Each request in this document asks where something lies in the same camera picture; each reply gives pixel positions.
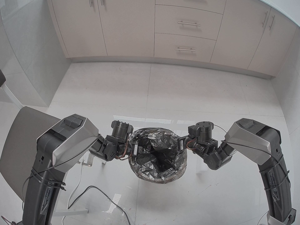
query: robotic arm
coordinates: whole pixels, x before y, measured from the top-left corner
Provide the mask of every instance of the robotic arm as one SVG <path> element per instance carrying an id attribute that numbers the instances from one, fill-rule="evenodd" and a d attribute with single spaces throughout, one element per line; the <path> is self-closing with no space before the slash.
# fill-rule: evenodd
<path id="1" fill-rule="evenodd" d="M 23 225 L 50 225 L 58 192 L 64 189 L 66 172 L 89 150 L 111 161 L 142 152 L 138 144 L 129 143 L 133 126 L 113 121 L 112 134 L 103 138 L 87 118 L 74 114 L 62 119 L 37 139 L 37 155 L 28 178 Z M 254 120 L 235 122 L 218 146 L 212 138 L 212 122 L 189 126 L 189 135 L 178 138 L 178 149 L 190 149 L 212 170 L 228 163 L 239 151 L 258 164 L 266 190 L 268 224 L 290 225 L 296 210 L 291 205 L 288 171 L 281 152 L 280 132 Z"/>

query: tile floor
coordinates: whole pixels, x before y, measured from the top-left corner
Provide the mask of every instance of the tile floor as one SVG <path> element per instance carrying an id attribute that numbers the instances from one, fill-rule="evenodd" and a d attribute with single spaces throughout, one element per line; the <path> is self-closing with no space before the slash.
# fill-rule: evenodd
<path id="1" fill-rule="evenodd" d="M 135 129 L 164 127 L 180 136 L 188 126 L 212 121 L 229 129 L 242 117 L 256 119 L 279 129 L 282 149 L 293 182 L 293 157 L 283 113 L 270 81 L 230 72 L 178 65 L 101 62 L 74 63 L 67 71 L 49 108 L 43 112 L 58 118 L 78 113 L 87 116 L 103 135 L 111 134 L 113 120 L 129 122 Z M 0 151 L 17 110 L 0 104 L 2 124 Z M 218 127 L 215 139 L 223 139 Z M 237 153 L 225 167 L 196 174 L 197 161 L 188 151 L 184 176 L 172 183 L 158 185 L 139 180 L 127 161 L 102 165 L 95 159 L 84 167 L 82 180 L 73 197 L 87 186 L 95 185 L 110 197 L 121 194 L 119 205 L 131 224 L 223 224 L 256 225 L 268 210 L 258 167 Z M 66 192 L 60 193 L 57 208 L 65 208 L 69 194 L 79 179 L 76 164 L 66 178 Z M 1 214 L 11 220 L 22 217 L 20 199 L 0 176 Z M 109 214 L 110 202 L 96 190 L 89 190 L 74 204 L 88 208 L 87 215 L 66 217 L 65 225 L 126 224 L 118 208 Z M 53 217 L 52 225 L 61 224 Z"/>

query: gray tiled wall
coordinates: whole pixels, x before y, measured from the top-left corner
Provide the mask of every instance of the gray tiled wall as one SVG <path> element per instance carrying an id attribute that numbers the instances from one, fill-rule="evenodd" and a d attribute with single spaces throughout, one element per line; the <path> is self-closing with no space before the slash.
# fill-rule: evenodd
<path id="1" fill-rule="evenodd" d="M 47 0 L 0 0 L 0 11 L 0 69 L 7 86 L 23 104 L 50 105 L 71 62 L 62 52 Z M 8 101 L 1 91 L 0 100 Z"/>
<path id="2" fill-rule="evenodd" d="M 279 99 L 284 118 L 289 130 L 294 169 L 295 188 L 300 188 L 300 28 L 297 28 L 289 54 L 272 85 Z M 300 209 L 300 190 L 294 190 L 293 208 Z"/>

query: garbage bag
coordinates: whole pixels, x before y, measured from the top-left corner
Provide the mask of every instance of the garbage bag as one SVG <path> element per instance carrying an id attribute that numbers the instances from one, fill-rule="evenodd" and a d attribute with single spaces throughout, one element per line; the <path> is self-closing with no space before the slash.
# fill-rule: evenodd
<path id="1" fill-rule="evenodd" d="M 143 147 L 129 164 L 138 178 L 165 184 L 180 178 L 187 166 L 187 151 L 179 151 L 177 138 L 171 130 L 159 127 L 142 128 L 133 132 L 129 142 Z"/>

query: power outlet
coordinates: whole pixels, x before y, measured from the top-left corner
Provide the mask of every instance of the power outlet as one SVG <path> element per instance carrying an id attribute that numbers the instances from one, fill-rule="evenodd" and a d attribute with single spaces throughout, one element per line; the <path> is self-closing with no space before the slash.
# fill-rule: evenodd
<path id="1" fill-rule="evenodd" d="M 77 163 L 81 163 L 84 166 L 88 166 L 91 167 L 93 165 L 93 161 L 94 161 L 94 156 L 92 154 L 90 154 L 89 151 L 87 151 L 80 159 Z"/>

